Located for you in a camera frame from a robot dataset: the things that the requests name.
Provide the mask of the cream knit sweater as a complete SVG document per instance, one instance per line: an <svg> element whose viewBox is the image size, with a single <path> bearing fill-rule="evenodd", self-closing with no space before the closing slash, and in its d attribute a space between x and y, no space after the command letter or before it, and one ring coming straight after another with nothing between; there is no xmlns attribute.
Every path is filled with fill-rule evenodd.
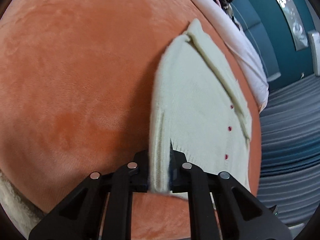
<svg viewBox="0 0 320 240"><path fill-rule="evenodd" d="M252 117L224 54L199 20L163 54L153 86L150 191L167 194L170 150L205 172L229 172L249 188Z"/></svg>

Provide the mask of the teal upholstered headboard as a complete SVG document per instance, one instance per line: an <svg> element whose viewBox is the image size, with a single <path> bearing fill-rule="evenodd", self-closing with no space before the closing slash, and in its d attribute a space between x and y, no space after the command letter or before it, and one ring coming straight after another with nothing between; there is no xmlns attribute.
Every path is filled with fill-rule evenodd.
<svg viewBox="0 0 320 240"><path fill-rule="evenodd" d="M234 17L241 24L243 32L259 54L267 81L281 76L278 61L267 31L249 0L233 0Z"/></svg>

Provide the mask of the beige fluffy rug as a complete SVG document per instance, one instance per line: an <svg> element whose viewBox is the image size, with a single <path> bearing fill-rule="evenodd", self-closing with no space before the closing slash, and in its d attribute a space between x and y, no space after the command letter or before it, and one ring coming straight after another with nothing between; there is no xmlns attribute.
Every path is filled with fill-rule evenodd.
<svg viewBox="0 0 320 240"><path fill-rule="evenodd" d="M29 201L1 172L1 206L14 227L28 239L31 230L46 213Z"/></svg>

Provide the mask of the pale pink duvet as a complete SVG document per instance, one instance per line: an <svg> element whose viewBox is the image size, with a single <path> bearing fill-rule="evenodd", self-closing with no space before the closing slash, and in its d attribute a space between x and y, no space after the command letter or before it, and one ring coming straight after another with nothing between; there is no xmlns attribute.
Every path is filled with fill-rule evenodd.
<svg viewBox="0 0 320 240"><path fill-rule="evenodd" d="M245 33L223 10L219 0L191 0L234 55L255 97L259 111L268 103L268 83L262 61Z"/></svg>

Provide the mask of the silver floral wall art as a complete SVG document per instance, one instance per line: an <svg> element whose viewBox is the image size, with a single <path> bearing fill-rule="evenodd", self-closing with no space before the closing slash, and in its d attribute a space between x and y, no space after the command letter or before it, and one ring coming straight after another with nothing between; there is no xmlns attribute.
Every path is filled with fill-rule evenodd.
<svg viewBox="0 0 320 240"><path fill-rule="evenodd" d="M289 26L296 51L308 48L308 38L302 19L293 0L276 0Z"/></svg>

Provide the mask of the grey blue striped curtain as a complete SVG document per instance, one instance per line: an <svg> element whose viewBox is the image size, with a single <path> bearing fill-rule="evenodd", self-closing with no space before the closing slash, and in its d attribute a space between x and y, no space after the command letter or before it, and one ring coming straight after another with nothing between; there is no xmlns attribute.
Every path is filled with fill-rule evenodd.
<svg viewBox="0 0 320 240"><path fill-rule="evenodd" d="M319 205L319 77L272 92L260 114L258 199L285 224L309 219Z"/></svg>

